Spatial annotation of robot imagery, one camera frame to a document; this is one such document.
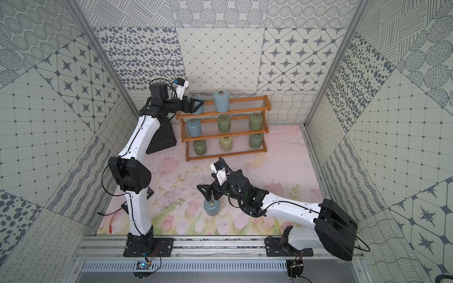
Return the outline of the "blue canister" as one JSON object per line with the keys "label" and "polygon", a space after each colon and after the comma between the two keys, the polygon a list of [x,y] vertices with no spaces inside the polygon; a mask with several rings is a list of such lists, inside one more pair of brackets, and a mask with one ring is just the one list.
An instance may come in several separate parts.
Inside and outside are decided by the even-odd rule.
{"label": "blue canister", "polygon": [[190,137],[199,137],[202,134],[201,121],[198,119],[188,120],[186,129]]}
{"label": "blue canister", "polygon": [[[202,96],[200,94],[196,94],[196,93],[191,94],[190,97],[203,100]],[[194,107],[195,107],[195,111],[193,112],[193,114],[199,115],[204,112],[204,103],[203,104],[195,103]]]}
{"label": "blue canister", "polygon": [[230,92],[220,90],[213,94],[215,111],[226,113],[230,110]]}
{"label": "blue canister", "polygon": [[217,216],[220,212],[221,204],[219,200],[204,200],[204,210],[208,216]]}

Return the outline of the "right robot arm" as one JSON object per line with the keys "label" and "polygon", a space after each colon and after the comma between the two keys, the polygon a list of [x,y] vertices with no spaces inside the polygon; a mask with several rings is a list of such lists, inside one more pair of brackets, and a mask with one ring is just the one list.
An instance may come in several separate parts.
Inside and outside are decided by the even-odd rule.
{"label": "right robot arm", "polygon": [[291,228],[282,237],[284,243],[295,250],[308,248],[308,243],[321,245],[339,259],[352,260],[358,224],[333,200],[324,199],[318,204],[286,199],[253,186],[241,170],[214,170],[212,177],[210,185],[197,186],[207,201],[225,196],[236,200],[239,209],[250,217],[272,216],[303,225],[313,233]]}

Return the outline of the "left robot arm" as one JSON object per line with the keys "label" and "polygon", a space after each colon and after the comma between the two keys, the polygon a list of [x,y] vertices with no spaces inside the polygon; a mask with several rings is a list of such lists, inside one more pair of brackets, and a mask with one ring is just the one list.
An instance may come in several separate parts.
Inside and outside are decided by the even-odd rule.
{"label": "left robot arm", "polygon": [[150,97],[139,112],[139,120],[125,148],[108,161],[108,169],[126,197],[130,228],[127,244],[141,248],[153,245],[152,223],[147,214],[147,189],[151,171],[143,164],[147,154],[177,144],[170,113],[194,113],[201,106],[200,99],[185,96],[187,80],[176,78],[172,85],[150,83]]}

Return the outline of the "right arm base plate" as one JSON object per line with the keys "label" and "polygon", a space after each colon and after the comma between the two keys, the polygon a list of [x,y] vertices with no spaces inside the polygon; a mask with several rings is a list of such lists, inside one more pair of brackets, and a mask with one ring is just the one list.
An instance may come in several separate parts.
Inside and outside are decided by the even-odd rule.
{"label": "right arm base plate", "polygon": [[281,238],[272,236],[264,239],[264,245],[268,257],[312,257],[314,255],[311,248],[297,250],[288,243],[282,244]]}

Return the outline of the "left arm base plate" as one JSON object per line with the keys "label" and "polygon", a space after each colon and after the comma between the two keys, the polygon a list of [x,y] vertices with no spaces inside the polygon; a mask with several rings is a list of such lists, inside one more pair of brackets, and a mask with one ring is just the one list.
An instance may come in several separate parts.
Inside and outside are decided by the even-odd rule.
{"label": "left arm base plate", "polygon": [[126,258],[149,257],[156,252],[157,257],[170,257],[174,240],[174,238],[154,238],[153,235],[146,237],[128,234],[123,256]]}

